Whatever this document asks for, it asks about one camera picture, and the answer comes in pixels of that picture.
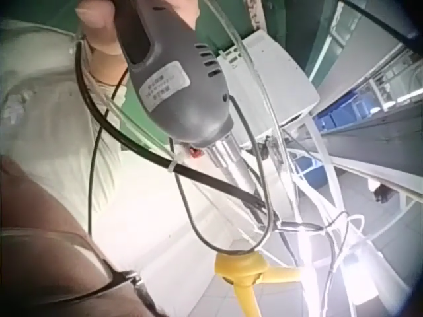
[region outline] white label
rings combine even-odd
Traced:
[[[188,87],[191,80],[178,61],[173,61],[156,71],[139,89],[144,106],[152,111],[162,101],[181,89]]]

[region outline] white floor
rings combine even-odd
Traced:
[[[367,189],[367,180],[354,174],[345,173],[340,177],[340,185],[344,196],[346,210],[349,214],[361,213],[365,216],[365,234],[375,232],[383,227],[392,217],[399,213],[399,195],[396,194],[386,204],[374,202],[373,194]],[[329,190],[324,186],[319,190],[329,197]],[[300,211],[304,221],[321,223],[315,206],[307,197],[300,199]],[[414,207],[384,235],[374,241],[377,248],[391,264],[398,276],[410,287],[423,268],[423,212],[422,205]],[[295,237],[289,236],[297,253]],[[233,248],[241,241],[235,241]],[[328,244],[322,236],[312,238],[313,260],[318,261],[329,255]],[[280,237],[273,234],[264,249],[271,252],[284,262],[289,263]],[[317,270],[319,288],[323,288],[328,267],[324,265]],[[297,317],[308,316],[303,300],[301,286],[295,283],[289,285],[259,285],[255,288],[257,300],[263,317]],[[380,300],[376,298],[367,304],[357,307],[358,317],[384,317],[387,315]],[[237,304],[231,286],[218,277],[214,277],[208,288],[197,303],[190,317],[242,317],[244,316]],[[336,274],[329,295],[328,317],[349,317],[346,290],[339,272]]]

